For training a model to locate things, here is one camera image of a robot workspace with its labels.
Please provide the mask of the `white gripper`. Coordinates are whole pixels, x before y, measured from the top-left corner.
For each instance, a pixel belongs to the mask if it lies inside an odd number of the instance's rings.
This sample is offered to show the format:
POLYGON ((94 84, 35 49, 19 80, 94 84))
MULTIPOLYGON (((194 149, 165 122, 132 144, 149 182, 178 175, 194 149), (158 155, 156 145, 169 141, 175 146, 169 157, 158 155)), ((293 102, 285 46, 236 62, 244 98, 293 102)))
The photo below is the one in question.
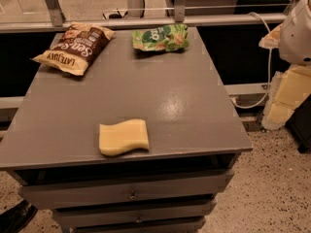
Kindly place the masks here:
MULTIPOLYGON (((262 37, 259 46, 268 50, 278 49, 280 31, 281 24, 262 37)), ((263 110, 263 128, 276 130, 284 126, 310 94, 310 66, 292 64, 285 73, 277 72, 272 79, 269 99, 263 110)))

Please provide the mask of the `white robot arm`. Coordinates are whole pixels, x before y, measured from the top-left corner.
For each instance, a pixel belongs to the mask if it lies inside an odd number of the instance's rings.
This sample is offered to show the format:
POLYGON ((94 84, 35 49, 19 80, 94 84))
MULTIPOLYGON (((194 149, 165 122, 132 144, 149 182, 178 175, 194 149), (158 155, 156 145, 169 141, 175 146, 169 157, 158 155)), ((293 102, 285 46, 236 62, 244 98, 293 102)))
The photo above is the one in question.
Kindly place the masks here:
POLYGON ((268 92, 261 125, 267 130, 284 126, 311 94, 311 0, 300 0, 287 18, 264 36, 262 48, 278 49, 290 67, 276 72, 268 92))

